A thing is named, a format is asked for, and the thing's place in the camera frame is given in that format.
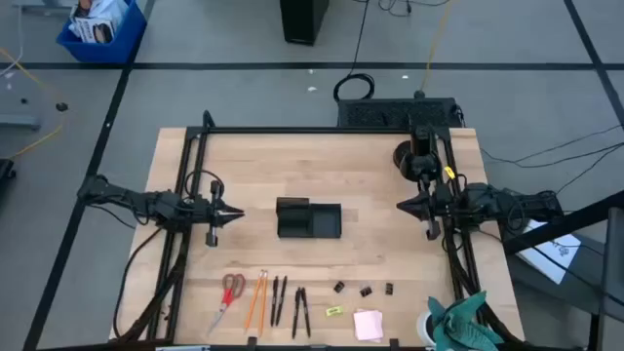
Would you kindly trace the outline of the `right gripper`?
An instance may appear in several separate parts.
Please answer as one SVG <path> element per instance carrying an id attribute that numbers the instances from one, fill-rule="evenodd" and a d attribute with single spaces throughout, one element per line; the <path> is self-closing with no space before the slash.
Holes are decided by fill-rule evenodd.
<path id="1" fill-rule="evenodd" d="M 422 192 L 398 203 L 397 207 L 400 211 L 412 215 L 420 221 L 425 221 L 427 223 L 426 237 L 429 241 L 433 241 L 437 239 L 442 232 L 440 224 L 435 217 L 444 216 L 449 213 L 449 206 L 453 202 L 453 196 L 449 186 L 445 182 L 435 183 L 433 191 L 430 191 L 430 187 L 430 182 L 422 181 Z"/>

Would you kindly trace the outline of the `blue plastic bin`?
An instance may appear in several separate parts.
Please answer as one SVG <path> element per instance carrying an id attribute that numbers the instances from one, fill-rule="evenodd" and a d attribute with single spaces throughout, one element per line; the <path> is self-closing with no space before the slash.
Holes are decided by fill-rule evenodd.
<path id="1" fill-rule="evenodd" d="M 142 37 L 146 20 L 136 0 L 125 0 L 129 9 L 109 44 L 83 43 L 68 29 L 69 20 L 57 37 L 75 59 L 84 63 L 125 63 Z"/>

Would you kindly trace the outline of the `red-handled scissors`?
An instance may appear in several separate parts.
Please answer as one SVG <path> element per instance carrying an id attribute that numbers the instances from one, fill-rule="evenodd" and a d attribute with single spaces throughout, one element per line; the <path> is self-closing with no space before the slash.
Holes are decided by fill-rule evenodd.
<path id="1" fill-rule="evenodd" d="M 212 321 L 208 333 L 211 333 L 221 318 L 223 317 L 227 308 L 231 305 L 231 303 L 239 298 L 245 288 L 246 279 L 243 274 L 226 274 L 222 278 L 222 287 L 223 287 L 223 295 L 222 300 L 219 305 L 218 311 L 215 314 L 214 320 Z"/>

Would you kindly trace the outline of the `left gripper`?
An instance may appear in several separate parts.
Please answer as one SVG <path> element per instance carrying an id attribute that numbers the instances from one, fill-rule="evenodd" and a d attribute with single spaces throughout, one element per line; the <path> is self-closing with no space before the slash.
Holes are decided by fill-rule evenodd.
<path id="1" fill-rule="evenodd" d="M 193 197 L 194 221 L 196 223 L 207 223 L 209 225 L 209 230 L 206 234 L 206 245 L 209 247 L 216 247 L 218 243 L 216 236 L 218 212 L 222 210 L 228 213 L 221 216 L 222 226 L 241 218 L 244 212 L 241 209 L 226 204 L 222 205 L 222 190 L 222 182 L 219 180 L 212 180 L 210 184 L 211 197 L 209 199 L 204 198 L 200 194 Z"/>

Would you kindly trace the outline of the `pink sticky note pad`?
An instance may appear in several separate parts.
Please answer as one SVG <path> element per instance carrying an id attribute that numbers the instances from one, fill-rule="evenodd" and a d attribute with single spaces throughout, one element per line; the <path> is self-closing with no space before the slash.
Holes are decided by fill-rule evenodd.
<path id="1" fill-rule="evenodd" d="M 355 335 L 359 341 L 380 342 L 383 338 L 382 313 L 358 310 L 353 314 Z"/>

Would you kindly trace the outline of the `black computer tower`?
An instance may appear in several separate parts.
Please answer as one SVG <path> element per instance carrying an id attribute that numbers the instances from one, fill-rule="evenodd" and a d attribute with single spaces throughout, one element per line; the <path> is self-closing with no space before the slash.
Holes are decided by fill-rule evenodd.
<path id="1" fill-rule="evenodd" d="M 330 0 L 280 0 L 285 41 L 313 46 Z"/>

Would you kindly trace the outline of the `white paper sheet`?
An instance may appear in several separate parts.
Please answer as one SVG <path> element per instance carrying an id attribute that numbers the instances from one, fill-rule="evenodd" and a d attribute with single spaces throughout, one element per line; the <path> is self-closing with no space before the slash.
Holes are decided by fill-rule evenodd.
<path id="1" fill-rule="evenodd" d="M 580 240 L 571 234 L 566 234 L 563 237 L 539 244 L 535 248 L 520 251 L 516 253 L 516 256 L 550 281 L 559 285 L 580 246 Z"/>

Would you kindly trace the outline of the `white cup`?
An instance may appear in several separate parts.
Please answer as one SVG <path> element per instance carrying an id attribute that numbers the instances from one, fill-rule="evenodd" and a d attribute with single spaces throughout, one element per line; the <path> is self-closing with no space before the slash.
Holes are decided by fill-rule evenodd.
<path id="1" fill-rule="evenodd" d="M 416 322 L 417 335 L 426 347 L 434 347 L 436 345 L 432 336 L 431 313 L 421 313 Z"/>

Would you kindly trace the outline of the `black mesh desk organizer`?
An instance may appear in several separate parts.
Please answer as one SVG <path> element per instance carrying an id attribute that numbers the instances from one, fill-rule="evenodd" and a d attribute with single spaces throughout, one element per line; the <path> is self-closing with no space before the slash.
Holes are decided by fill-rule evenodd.
<path id="1" fill-rule="evenodd" d="M 339 239 L 342 232 L 340 204 L 316 204 L 308 198 L 278 197 L 277 235 L 281 239 Z"/>

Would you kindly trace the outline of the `teal cloth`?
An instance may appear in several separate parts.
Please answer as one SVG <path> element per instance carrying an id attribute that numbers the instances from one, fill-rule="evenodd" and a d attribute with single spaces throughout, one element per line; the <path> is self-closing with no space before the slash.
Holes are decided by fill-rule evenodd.
<path id="1" fill-rule="evenodd" d="M 437 298 L 428 297 L 436 351 L 498 351 L 497 345 L 504 342 L 503 338 L 474 321 L 486 297 L 486 292 L 477 292 L 448 307 Z"/>

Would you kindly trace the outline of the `grey furniture foot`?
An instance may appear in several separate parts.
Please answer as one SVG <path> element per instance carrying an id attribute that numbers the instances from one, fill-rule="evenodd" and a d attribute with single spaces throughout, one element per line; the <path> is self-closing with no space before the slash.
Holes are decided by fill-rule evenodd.
<path id="1" fill-rule="evenodd" d="M 28 114 L 0 114 L 0 127 L 24 128 L 37 131 L 41 128 L 38 118 Z"/>

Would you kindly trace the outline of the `black pen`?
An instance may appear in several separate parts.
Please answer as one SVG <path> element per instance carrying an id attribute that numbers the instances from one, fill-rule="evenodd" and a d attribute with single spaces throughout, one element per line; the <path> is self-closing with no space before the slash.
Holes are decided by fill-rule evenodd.
<path id="1" fill-rule="evenodd" d="M 277 299 L 278 299 L 279 276 L 275 276 L 273 281 L 273 295 L 271 301 L 270 326 L 273 327 L 276 322 Z"/>
<path id="2" fill-rule="evenodd" d="M 283 304 L 284 304 L 284 300 L 285 300 L 287 281 L 288 281 L 288 277 L 285 276 L 284 279 L 283 279 L 283 282 L 282 282 L 280 295 L 278 295 L 278 299 L 277 299 L 276 322 L 275 322 L 275 325 L 273 327 L 277 327 L 279 325 L 279 322 L 280 322 L 281 312 L 282 312 L 282 308 L 283 308 Z"/>
<path id="3" fill-rule="evenodd" d="M 300 299 L 300 304 L 303 310 L 306 334 L 308 337 L 311 337 L 310 317 L 309 317 L 309 310 L 308 310 L 307 293 L 306 293 L 305 288 L 299 289 L 299 299 Z"/>
<path id="4" fill-rule="evenodd" d="M 293 318 L 292 318 L 292 340 L 294 340 L 296 337 L 300 302 L 301 302 L 301 287 L 297 288 L 295 292 L 295 297 L 294 297 L 294 310 L 293 310 Z"/>

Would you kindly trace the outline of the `magazines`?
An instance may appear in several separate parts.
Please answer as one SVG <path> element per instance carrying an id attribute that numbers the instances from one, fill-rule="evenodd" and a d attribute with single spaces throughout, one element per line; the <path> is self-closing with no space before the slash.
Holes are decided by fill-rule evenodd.
<path id="1" fill-rule="evenodd" d="M 68 29 L 83 43 L 109 44 L 128 9 L 125 0 L 78 0 Z"/>

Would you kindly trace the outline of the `black aluminium table frame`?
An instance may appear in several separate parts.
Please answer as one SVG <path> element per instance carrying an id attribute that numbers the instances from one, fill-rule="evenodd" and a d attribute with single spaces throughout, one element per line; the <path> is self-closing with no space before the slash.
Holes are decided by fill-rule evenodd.
<path id="1" fill-rule="evenodd" d="M 448 260 L 438 242 L 424 235 L 424 224 L 397 204 L 412 196 L 414 185 L 393 165 L 392 154 L 403 136 L 394 132 L 343 132 L 337 129 L 224 128 L 211 130 L 205 141 L 183 128 L 159 132 L 148 190 L 198 191 L 208 194 L 213 176 L 225 184 L 224 201 L 245 215 L 218 231 L 216 247 L 206 245 L 207 227 L 167 234 L 153 225 L 137 229 L 136 259 L 129 271 L 117 323 L 126 332 L 138 318 L 169 264 L 179 251 L 186 266 L 174 292 L 153 315 L 148 334 L 178 344 L 242 347 L 250 337 L 259 345 L 354 346 L 353 314 L 382 313 L 382 345 L 397 340 L 418 347 L 418 316 L 429 296 L 450 303 L 454 291 Z M 340 204 L 339 239 L 281 239 L 277 235 L 278 197 L 308 198 L 316 204 Z M 261 289 L 251 325 L 245 320 L 261 270 L 268 271 L 264 330 L 257 328 Z M 243 274 L 246 285 L 208 333 L 222 300 L 222 278 Z M 277 327 L 270 326 L 272 289 L 278 295 L 288 277 Z M 340 293 L 333 287 L 345 285 Z M 385 294 L 385 284 L 394 292 Z M 361 297 L 360 289 L 372 293 Z M 306 334 L 299 306 L 292 340 L 294 297 L 305 288 L 311 326 Z M 341 306 L 343 313 L 327 317 Z"/>

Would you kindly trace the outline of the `black metal beam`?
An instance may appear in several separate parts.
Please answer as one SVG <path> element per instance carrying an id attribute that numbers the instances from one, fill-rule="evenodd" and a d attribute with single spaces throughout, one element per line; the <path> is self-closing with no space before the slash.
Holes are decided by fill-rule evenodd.
<path id="1" fill-rule="evenodd" d="M 624 210 L 624 190 L 505 241 L 503 243 L 504 252 L 506 255 L 513 255 L 566 234 L 571 234 L 574 230 L 606 220 L 610 209 Z"/>

